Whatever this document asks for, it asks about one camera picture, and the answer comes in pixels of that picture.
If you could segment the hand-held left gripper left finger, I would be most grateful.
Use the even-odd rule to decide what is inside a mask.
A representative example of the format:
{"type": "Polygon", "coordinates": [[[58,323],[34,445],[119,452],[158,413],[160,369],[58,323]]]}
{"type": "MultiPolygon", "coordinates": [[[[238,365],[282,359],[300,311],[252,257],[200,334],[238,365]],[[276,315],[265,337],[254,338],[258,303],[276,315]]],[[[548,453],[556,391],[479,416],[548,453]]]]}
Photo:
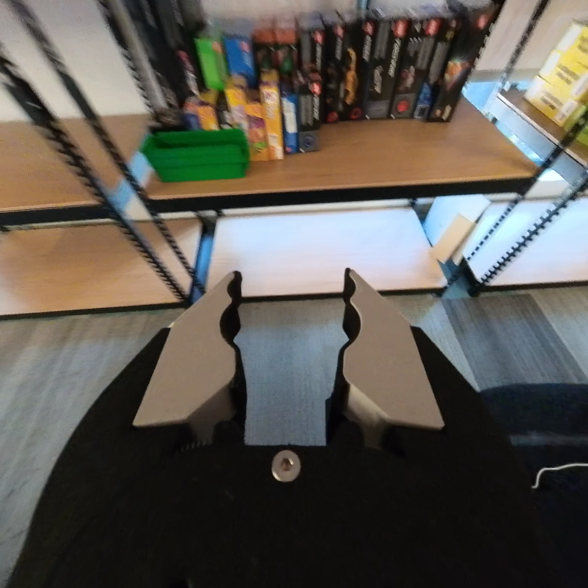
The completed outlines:
{"type": "Polygon", "coordinates": [[[241,273],[229,272],[172,323],[134,427],[184,424],[208,445],[219,423],[244,420],[246,382],[235,343],[241,285],[241,273]]]}

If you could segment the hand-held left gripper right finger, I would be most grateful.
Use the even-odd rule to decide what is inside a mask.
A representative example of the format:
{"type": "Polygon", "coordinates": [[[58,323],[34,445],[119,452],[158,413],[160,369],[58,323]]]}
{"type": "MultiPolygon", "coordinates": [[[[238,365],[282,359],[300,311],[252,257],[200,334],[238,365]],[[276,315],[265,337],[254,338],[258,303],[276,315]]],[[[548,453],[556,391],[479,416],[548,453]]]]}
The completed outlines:
{"type": "Polygon", "coordinates": [[[411,323],[356,271],[345,270],[336,413],[358,425],[367,447],[381,448],[393,427],[439,432],[445,421],[411,323]]]}

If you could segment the white shelf board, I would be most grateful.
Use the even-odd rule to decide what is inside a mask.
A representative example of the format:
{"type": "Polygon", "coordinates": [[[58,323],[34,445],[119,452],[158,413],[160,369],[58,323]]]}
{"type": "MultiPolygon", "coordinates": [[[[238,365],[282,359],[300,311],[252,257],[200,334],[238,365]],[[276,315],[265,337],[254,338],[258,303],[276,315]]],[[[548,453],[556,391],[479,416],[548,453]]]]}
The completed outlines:
{"type": "Polygon", "coordinates": [[[246,298],[327,295],[342,292],[347,268],[384,292],[446,285],[415,212],[395,208],[225,216],[208,287],[237,270],[246,298]]]}

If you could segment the folded cardboard sheet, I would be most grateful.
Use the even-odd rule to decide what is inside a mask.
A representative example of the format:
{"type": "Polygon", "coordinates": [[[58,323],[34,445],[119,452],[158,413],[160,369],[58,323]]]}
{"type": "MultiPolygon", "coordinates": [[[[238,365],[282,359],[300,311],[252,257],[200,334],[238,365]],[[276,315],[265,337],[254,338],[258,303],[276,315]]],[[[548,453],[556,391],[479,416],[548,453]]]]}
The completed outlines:
{"type": "Polygon", "coordinates": [[[432,254],[439,263],[452,261],[458,264],[463,257],[464,249],[478,221],[471,221],[462,214],[454,216],[448,227],[442,232],[436,244],[432,247],[432,254]]]}

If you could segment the black metal shelf rack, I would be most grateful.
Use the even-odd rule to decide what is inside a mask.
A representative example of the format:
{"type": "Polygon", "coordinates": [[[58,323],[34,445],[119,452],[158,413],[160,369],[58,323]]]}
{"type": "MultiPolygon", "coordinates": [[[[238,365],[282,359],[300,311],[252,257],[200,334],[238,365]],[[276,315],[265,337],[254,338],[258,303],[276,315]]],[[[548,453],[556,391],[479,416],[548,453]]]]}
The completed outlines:
{"type": "MultiPolygon", "coordinates": [[[[204,261],[205,254],[200,254],[202,246],[196,249],[196,223],[190,221],[187,225],[186,234],[189,239],[180,239],[179,246],[189,244],[190,251],[194,255],[188,260],[192,265],[193,274],[189,275],[187,269],[182,266],[182,262],[177,255],[172,252],[165,238],[159,233],[153,219],[148,215],[147,220],[138,221],[138,224],[144,224],[148,229],[147,233],[141,233],[136,227],[136,222],[131,221],[120,212],[114,204],[111,193],[105,188],[92,167],[82,155],[79,147],[73,142],[64,129],[61,121],[55,115],[54,126],[58,127],[59,136],[54,135],[54,128],[46,126],[48,119],[38,108],[37,103],[26,105],[33,108],[31,114],[36,119],[31,119],[30,123],[40,133],[40,136],[50,144],[52,149],[64,160],[64,162],[74,171],[75,175],[81,180],[83,186],[98,202],[96,205],[86,205],[68,209],[57,209],[37,212],[13,212],[1,213],[1,233],[8,233],[18,230],[56,228],[65,226],[82,226],[88,224],[114,224],[129,240],[136,250],[141,254],[143,259],[149,263],[151,268],[166,283],[168,289],[172,291],[179,300],[176,306],[161,307],[129,307],[124,309],[106,309],[103,311],[82,311],[86,312],[110,312],[115,310],[129,309],[158,309],[174,308],[186,306],[189,304],[189,298],[195,295],[198,287],[197,282],[202,282],[205,278],[203,274],[197,274],[197,270],[207,268],[204,261]]],[[[523,187],[530,187],[530,179],[518,184],[519,190],[523,187]]],[[[480,194],[491,193],[509,193],[506,192],[507,185],[505,182],[492,184],[470,184],[466,185],[470,189],[480,187],[480,194]]],[[[396,189],[338,189],[333,192],[302,192],[277,194],[276,200],[270,200],[271,195],[248,195],[237,198],[236,196],[217,196],[206,198],[179,198],[169,202],[159,202],[151,198],[153,210],[157,213],[180,213],[193,212],[201,213],[206,210],[226,210],[226,209],[246,209],[246,208],[263,208],[288,205],[325,205],[329,203],[343,202],[375,202],[383,200],[398,200],[410,198],[425,198],[432,196],[462,196],[469,195],[465,189],[458,191],[456,185],[453,187],[405,187],[396,189]]]]}

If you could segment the green plastic bin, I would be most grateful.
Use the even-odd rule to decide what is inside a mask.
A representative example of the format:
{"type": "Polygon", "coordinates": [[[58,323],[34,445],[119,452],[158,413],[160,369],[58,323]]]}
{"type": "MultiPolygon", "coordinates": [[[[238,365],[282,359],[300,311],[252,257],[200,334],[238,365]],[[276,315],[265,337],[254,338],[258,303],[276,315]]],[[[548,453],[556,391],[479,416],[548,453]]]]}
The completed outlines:
{"type": "Polygon", "coordinates": [[[163,183],[243,178],[249,146],[240,129],[154,132],[140,148],[163,183]]]}

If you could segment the dark toy box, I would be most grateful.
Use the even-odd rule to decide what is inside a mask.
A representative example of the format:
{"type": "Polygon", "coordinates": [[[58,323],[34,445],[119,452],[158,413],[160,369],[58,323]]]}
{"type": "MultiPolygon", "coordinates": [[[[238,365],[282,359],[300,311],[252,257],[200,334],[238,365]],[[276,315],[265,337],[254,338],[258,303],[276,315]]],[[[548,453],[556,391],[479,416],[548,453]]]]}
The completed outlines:
{"type": "Polygon", "coordinates": [[[195,118],[205,88],[195,39],[205,28],[200,1],[125,1],[169,109],[195,118]]]}

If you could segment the row of black toy boxes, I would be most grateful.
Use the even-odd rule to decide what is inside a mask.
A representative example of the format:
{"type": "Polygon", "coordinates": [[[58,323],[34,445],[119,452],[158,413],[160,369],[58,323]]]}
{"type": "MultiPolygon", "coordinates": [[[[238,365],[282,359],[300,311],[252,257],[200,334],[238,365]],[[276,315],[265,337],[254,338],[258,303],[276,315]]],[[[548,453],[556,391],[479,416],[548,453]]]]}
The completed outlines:
{"type": "Polygon", "coordinates": [[[364,120],[450,122],[503,5],[305,14],[296,22],[298,131],[364,120]]]}

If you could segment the stack of pale yellow boxes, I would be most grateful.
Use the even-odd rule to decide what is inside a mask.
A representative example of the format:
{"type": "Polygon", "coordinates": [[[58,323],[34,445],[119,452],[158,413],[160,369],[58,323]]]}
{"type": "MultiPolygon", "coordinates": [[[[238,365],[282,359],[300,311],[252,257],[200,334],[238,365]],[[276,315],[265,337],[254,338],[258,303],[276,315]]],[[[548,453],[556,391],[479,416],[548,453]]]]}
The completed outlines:
{"type": "Polygon", "coordinates": [[[574,21],[530,83],[524,99],[563,129],[587,107],[587,21],[574,21]]]}

